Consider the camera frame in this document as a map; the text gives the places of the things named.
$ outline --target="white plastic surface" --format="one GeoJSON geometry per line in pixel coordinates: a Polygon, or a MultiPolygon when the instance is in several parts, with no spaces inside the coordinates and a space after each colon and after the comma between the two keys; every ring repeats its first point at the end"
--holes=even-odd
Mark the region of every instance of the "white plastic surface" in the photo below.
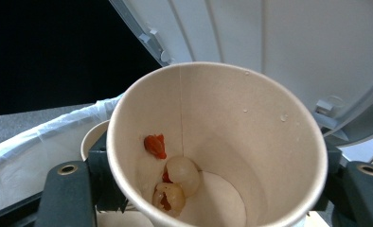
{"type": "Polygon", "coordinates": [[[0,209],[43,191],[48,171],[81,160],[80,144],[95,125],[110,119],[121,96],[24,131],[0,144],[0,209]]]}
{"type": "Polygon", "coordinates": [[[330,105],[336,126],[328,134],[373,104],[373,0],[123,2],[143,29],[157,31],[170,63],[258,71],[312,112],[319,101],[330,105]]]}

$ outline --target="red food piece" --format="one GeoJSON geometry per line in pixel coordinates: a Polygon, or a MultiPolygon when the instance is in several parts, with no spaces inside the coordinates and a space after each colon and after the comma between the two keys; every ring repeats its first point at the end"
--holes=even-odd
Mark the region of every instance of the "red food piece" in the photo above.
{"type": "Polygon", "coordinates": [[[148,135],[144,140],[145,150],[153,154],[158,159],[166,159],[167,154],[164,146],[164,136],[148,135]]]}
{"type": "Polygon", "coordinates": [[[162,176],[163,183],[172,183],[172,181],[169,179],[169,173],[165,172],[162,176]]]}

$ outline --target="open lid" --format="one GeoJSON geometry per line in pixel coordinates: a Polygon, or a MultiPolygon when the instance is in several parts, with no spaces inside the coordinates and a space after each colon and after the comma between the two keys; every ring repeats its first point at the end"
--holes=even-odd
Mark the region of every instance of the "open lid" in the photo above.
{"type": "Polygon", "coordinates": [[[163,66],[250,68],[301,99],[332,145],[373,136],[373,1],[110,1],[163,66]]]}

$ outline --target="dark background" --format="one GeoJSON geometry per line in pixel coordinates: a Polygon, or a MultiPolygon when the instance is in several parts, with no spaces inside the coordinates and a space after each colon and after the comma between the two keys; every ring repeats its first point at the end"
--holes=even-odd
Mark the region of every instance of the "dark background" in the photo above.
{"type": "Polygon", "coordinates": [[[0,114],[115,97],[159,67],[108,0],[0,0],[0,114]]]}

